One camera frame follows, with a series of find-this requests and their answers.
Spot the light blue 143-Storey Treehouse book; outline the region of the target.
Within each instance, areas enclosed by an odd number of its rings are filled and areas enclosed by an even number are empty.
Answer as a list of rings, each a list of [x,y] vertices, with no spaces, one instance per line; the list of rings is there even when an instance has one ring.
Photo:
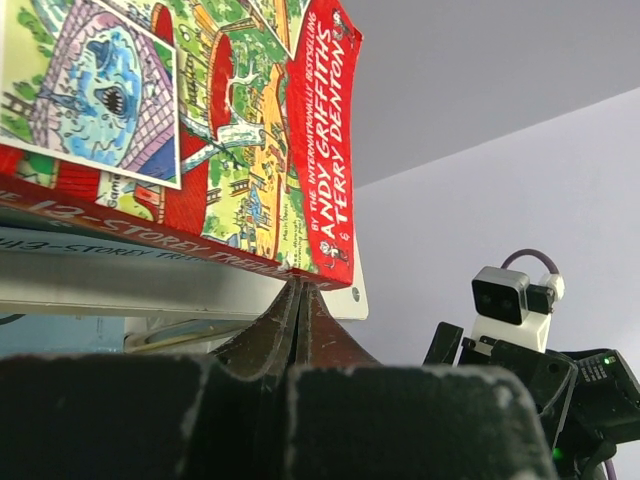
[[[1,228],[1,251],[49,255],[126,257],[160,261],[203,262],[184,253],[81,235],[21,228]]]

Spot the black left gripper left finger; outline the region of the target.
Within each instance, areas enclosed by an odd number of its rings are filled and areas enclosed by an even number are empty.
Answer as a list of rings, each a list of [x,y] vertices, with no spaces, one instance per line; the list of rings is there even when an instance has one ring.
[[[1,363],[5,479],[280,479],[300,286],[210,354]]]

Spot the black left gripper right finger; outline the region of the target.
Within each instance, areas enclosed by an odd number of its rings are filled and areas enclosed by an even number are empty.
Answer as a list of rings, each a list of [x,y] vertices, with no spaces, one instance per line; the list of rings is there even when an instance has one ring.
[[[489,366],[379,365],[313,304],[287,374],[291,479],[552,479],[533,399]]]

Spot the red 13-Storey Treehouse book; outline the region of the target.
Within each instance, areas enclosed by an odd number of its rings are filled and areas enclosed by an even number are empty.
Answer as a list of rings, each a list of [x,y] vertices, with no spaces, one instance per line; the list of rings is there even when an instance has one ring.
[[[362,40],[338,1],[5,1],[1,202],[347,287]]]

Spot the Little Women book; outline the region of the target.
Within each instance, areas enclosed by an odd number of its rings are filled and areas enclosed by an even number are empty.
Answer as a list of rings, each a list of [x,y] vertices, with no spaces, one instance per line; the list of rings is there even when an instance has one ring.
[[[69,229],[69,226],[64,222],[45,218],[6,205],[0,207],[0,221],[1,226],[7,228],[52,232],[62,232]]]

